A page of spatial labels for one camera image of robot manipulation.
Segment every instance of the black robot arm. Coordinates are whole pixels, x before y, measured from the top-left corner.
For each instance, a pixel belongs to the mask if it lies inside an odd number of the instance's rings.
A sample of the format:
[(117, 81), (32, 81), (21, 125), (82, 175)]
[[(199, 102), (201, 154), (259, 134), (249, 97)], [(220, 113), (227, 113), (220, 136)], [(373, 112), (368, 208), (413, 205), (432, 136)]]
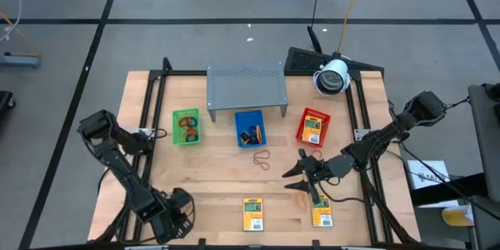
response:
[(403, 112), (386, 127), (366, 134), (361, 141), (352, 143), (341, 150), (341, 155), (331, 159), (317, 160), (314, 156), (307, 156), (303, 149), (298, 150), (300, 160), (283, 177), (292, 177), (305, 174), (307, 181), (289, 184), (286, 188), (305, 191), (311, 194), (312, 201), (319, 203), (320, 198), (315, 184), (332, 177), (345, 177), (351, 169), (359, 171), (363, 189), (380, 209), (380, 213), (387, 219), (392, 229), (402, 243), (418, 243), (411, 238), (399, 224), (384, 200), (378, 195), (376, 188), (371, 184), (366, 172), (366, 165), (370, 159), (378, 159), (391, 140), (407, 134), (416, 126), (433, 126), (445, 117), (445, 104), (430, 91), (425, 91), (412, 98), (405, 105)]
[(183, 238), (189, 233), (193, 224), (182, 209), (189, 203), (194, 205), (191, 195), (181, 188), (167, 194), (143, 183), (120, 151), (121, 145), (130, 155), (152, 153), (151, 139), (144, 132), (130, 134), (105, 110), (81, 120), (78, 132), (89, 152), (121, 183), (129, 198), (127, 204), (139, 220), (151, 224), (158, 243)]

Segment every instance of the wooden table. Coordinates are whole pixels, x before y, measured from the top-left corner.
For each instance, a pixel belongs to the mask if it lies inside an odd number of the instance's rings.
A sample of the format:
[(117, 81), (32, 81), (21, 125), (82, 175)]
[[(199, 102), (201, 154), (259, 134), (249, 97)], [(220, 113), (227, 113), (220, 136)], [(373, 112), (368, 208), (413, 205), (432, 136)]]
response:
[[(128, 74), (118, 114), (120, 126), (138, 127), (147, 77), (148, 72)], [(319, 239), (321, 245), (370, 245), (364, 204), (354, 201), (332, 204), (334, 226), (318, 228), (312, 226), (310, 200), (307, 199), (303, 206), (302, 196), (298, 195), (300, 191), (284, 188), (285, 184), (302, 179), (301, 176), (281, 178), (296, 163), (298, 148), (305, 148), (308, 154), (314, 150), (295, 140), (295, 131), (305, 107), (331, 115), (327, 139), (321, 148), (324, 158), (336, 156), (341, 148), (353, 142), (345, 95), (322, 97), (314, 89), (311, 77), (287, 77), (286, 83), (290, 102), (287, 115), (281, 117), (279, 108), (262, 109), (267, 145), (242, 149), (237, 146), (234, 110), (219, 111), (216, 122), (210, 121), (206, 109), (206, 77), (166, 78), (159, 127), (172, 131), (173, 110), (197, 107), (202, 114), (202, 142), (199, 145), (172, 145), (171, 136), (156, 142), (151, 184), (166, 192), (175, 187), (184, 188), (196, 202), (193, 231), (184, 240), (173, 240), (169, 244), (196, 245), (199, 238), (206, 238), (208, 245), (311, 245), (312, 239)], [(391, 117), (380, 73), (362, 73), (362, 85), (372, 127), (382, 128), (391, 122)], [(359, 127), (363, 127), (356, 94), (354, 99)], [(149, 110), (150, 122), (153, 106), (154, 102)], [(253, 154), (263, 149), (271, 154), (267, 171), (252, 161)], [(397, 145), (390, 145), (389, 150), (399, 153)], [(379, 165), (389, 209), (409, 234), (419, 240), (401, 160), (386, 153), (380, 158)], [(363, 197), (359, 175), (354, 171), (337, 187), (324, 187), (334, 198)], [(102, 182), (89, 239), (100, 235), (113, 220), (123, 204), (124, 194), (118, 181), (109, 173)], [(242, 230), (242, 202), (246, 197), (263, 198), (265, 231)], [(374, 212), (379, 241), (383, 241), (376, 207)], [(151, 236), (151, 227), (143, 227), (142, 238)]]

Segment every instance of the concrete floor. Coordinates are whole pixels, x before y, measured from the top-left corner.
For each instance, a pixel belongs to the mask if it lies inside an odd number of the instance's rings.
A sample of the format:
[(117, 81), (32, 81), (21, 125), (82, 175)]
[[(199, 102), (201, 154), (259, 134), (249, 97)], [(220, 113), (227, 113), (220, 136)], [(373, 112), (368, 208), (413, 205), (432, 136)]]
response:
[[(316, 15), (342, 18), (349, 1), (319, 0)], [(500, 0), (475, 1), (483, 18), (500, 18)], [(23, 0), (23, 18), (99, 19), (105, 2)], [(306, 18), (312, 15), (313, 4), (313, 0), (115, 0), (109, 18)], [(17, 0), (0, 0), (0, 12), (14, 18)], [(466, 0), (356, 0), (352, 18), (473, 19), (473, 14)], [(17, 100), (0, 130), (0, 249), (17, 248), (20, 243), (97, 26), (20, 27), (37, 42), (44, 58), (38, 70), (0, 68), (0, 90), (12, 91)], [(290, 46), (312, 49), (305, 27), (106, 25), (32, 247), (86, 241), (102, 167), (84, 150), (76, 124), (99, 109), (117, 113), (128, 71), (158, 69), (165, 55), (177, 70), (204, 69), (212, 61), (285, 60)], [(487, 28), (500, 41), (500, 26)], [(317, 24), (315, 29), (323, 51), (332, 53), (341, 25)], [(26, 51), (26, 47), (12, 35), (0, 44), (0, 51)], [(499, 79), (476, 24), (348, 25), (342, 52), (385, 67), (387, 95), (399, 110), (423, 90), (453, 103), (466, 97), (468, 85)], [(453, 109), (435, 127), (414, 130), (407, 145), (423, 159), (443, 159), (452, 174), (482, 170), (468, 105)]]

